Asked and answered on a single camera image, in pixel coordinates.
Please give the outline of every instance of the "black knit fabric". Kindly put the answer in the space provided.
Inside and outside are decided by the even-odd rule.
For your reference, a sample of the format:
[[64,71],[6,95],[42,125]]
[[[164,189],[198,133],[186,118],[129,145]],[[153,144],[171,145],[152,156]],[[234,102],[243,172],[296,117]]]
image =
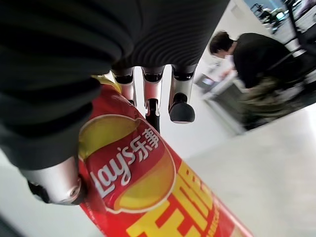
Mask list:
[[76,155],[99,93],[90,75],[197,63],[228,2],[1,1],[1,148],[22,169]]

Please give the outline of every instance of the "face mask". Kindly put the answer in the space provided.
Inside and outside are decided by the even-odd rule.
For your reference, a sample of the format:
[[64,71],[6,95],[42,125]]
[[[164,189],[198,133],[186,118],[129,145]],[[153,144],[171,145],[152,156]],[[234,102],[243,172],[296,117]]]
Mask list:
[[230,61],[231,63],[234,63],[234,57],[232,55],[226,55],[225,59],[227,59],[228,61]]

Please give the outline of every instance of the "camouflage pants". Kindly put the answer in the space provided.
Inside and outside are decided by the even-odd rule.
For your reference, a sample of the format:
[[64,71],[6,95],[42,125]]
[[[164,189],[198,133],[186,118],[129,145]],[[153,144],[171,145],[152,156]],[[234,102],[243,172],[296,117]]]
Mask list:
[[281,101],[276,94],[278,85],[278,79],[264,77],[242,96],[244,121],[249,120],[249,116],[274,120],[302,108],[298,102]]

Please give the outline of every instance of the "black jacket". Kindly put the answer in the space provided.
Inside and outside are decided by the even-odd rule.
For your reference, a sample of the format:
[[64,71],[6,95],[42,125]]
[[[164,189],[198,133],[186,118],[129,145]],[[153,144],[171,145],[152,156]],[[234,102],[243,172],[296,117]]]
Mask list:
[[258,74],[273,76],[280,80],[291,80],[299,66],[299,62],[292,56],[272,71],[267,71],[289,53],[290,51],[275,39],[246,33],[237,40],[233,56],[239,78],[246,88],[252,88],[260,83]]

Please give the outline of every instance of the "gray wall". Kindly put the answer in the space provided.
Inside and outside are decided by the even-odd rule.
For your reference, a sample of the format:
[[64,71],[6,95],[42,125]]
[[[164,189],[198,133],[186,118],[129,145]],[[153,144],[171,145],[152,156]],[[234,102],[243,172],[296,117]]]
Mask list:
[[262,4],[264,8],[270,8],[271,10],[279,7],[283,7],[281,0],[244,0],[245,3],[252,7],[255,3]]

